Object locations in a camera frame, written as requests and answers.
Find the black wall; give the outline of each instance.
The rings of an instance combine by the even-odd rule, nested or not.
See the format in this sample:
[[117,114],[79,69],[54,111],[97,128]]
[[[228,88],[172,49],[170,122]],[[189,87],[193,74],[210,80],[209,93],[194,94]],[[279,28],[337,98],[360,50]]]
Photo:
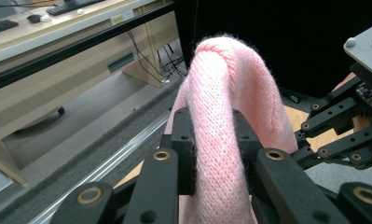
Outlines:
[[343,44],[372,26],[372,1],[358,2],[199,0],[196,42],[234,35],[257,49],[281,88],[321,98],[354,63]]

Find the gray floor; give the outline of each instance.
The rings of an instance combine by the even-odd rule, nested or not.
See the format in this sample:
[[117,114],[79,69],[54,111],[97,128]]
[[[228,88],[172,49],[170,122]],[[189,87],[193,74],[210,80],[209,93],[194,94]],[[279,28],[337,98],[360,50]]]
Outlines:
[[[173,58],[181,56],[178,41],[171,44]],[[161,52],[166,63],[165,52]],[[124,74],[116,74],[63,105],[63,116],[53,114],[34,127],[5,139],[28,184],[12,184],[0,193],[0,223],[28,223],[53,204],[83,176],[89,174],[121,146],[130,141],[159,115],[170,109],[181,78],[157,89]],[[283,96],[283,103],[309,112],[314,99],[304,96],[296,104]],[[139,150],[110,172],[103,181],[115,185],[156,148],[162,128]],[[307,170],[319,185],[338,191],[344,182],[372,185],[372,168],[357,171],[350,167],[321,164]]]

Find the folded pink fabric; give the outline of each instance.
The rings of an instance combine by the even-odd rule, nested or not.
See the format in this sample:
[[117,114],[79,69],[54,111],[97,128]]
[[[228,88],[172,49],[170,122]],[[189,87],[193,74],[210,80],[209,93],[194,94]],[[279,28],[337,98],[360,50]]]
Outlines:
[[181,198],[181,223],[253,223],[232,109],[246,117],[264,147],[297,149],[274,78],[261,57],[240,40],[202,41],[174,102],[188,107],[197,147],[195,195]]

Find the screw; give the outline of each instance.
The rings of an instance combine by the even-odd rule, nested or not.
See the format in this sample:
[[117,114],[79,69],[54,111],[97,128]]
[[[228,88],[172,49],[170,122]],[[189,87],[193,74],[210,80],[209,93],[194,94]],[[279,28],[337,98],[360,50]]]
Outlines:
[[349,38],[345,44],[346,48],[353,48],[356,46],[356,39],[354,37]]

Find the pink sweater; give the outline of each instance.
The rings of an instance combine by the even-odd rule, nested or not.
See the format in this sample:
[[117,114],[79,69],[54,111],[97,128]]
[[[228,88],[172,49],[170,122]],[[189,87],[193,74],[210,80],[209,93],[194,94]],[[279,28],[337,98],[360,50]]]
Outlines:
[[180,223],[253,223],[253,211],[234,132],[232,108],[246,117],[264,147],[297,149],[275,80],[261,57],[241,41],[202,41],[175,100],[188,107],[195,132],[195,195],[180,198]]

